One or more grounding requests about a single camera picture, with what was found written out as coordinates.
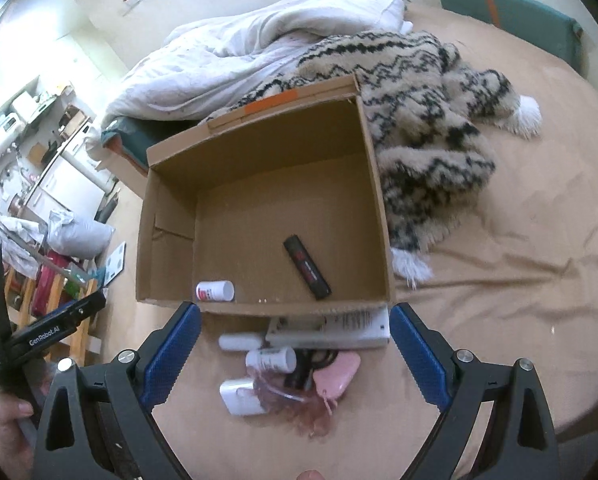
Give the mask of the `person's left hand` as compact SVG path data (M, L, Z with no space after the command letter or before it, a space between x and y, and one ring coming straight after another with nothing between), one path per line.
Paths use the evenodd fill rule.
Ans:
M9 479L29 479L34 450L19 423L34 414L32 405L0 390L0 468Z

